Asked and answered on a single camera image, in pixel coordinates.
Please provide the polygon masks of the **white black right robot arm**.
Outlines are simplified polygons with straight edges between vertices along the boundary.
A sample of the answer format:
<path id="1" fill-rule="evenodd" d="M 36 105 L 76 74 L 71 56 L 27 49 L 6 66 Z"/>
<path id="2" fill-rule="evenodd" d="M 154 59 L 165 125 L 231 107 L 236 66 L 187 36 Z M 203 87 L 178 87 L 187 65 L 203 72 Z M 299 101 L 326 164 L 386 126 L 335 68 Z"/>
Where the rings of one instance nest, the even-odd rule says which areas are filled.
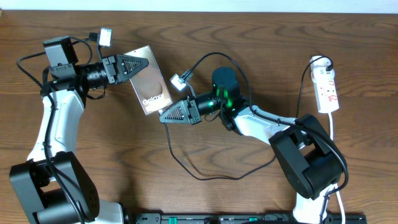
<path id="1" fill-rule="evenodd" d="M 325 223 L 326 206 L 347 163 L 312 115 L 283 118 L 261 110 L 245 99 L 236 73 L 220 67 L 212 73 L 212 89 L 189 95 L 160 114 L 160 122 L 197 124 L 202 116 L 217 113 L 228 131 L 256 138 L 271 146 L 276 159 L 297 193 L 293 217 L 300 223 Z"/>

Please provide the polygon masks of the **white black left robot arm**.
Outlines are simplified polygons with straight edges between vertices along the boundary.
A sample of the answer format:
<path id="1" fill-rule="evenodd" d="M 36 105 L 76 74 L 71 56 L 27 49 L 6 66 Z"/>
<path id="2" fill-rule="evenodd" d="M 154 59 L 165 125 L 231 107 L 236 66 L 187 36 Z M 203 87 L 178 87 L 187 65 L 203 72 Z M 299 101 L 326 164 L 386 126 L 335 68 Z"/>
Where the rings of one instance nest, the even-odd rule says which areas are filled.
<path id="1" fill-rule="evenodd" d="M 117 202 L 107 202 L 76 157 L 78 125 L 89 91 L 128 81 L 149 65 L 142 57 L 110 55 L 80 64 L 76 37 L 44 42 L 49 66 L 38 81 L 44 115 L 37 142 L 9 178 L 30 223 L 132 223 Z"/>

